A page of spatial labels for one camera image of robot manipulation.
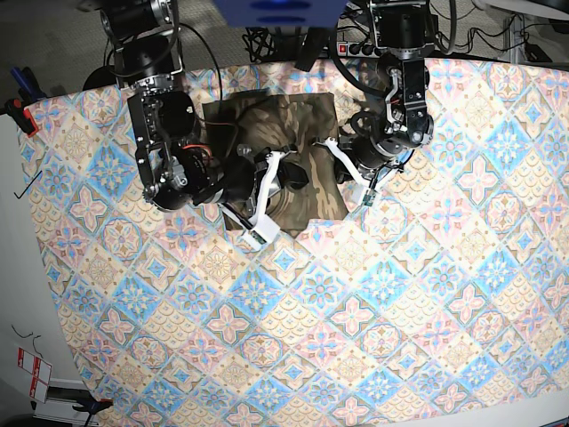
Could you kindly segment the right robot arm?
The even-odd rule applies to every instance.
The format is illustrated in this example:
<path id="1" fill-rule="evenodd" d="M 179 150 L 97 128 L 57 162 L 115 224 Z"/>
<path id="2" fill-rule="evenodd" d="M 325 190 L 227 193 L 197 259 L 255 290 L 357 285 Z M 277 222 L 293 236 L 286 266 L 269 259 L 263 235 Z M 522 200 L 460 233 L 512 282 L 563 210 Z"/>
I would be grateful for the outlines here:
<path id="1" fill-rule="evenodd" d="M 127 104 L 145 200 L 163 212 L 215 204 L 250 247 L 273 242 L 280 228 L 268 203 L 290 181 L 286 157 L 296 146 L 255 150 L 232 141 L 225 156 L 216 156 L 200 141 L 201 120 L 181 84 L 176 2 L 99 1 L 95 8 L 113 45 L 106 66 L 133 91 Z"/>

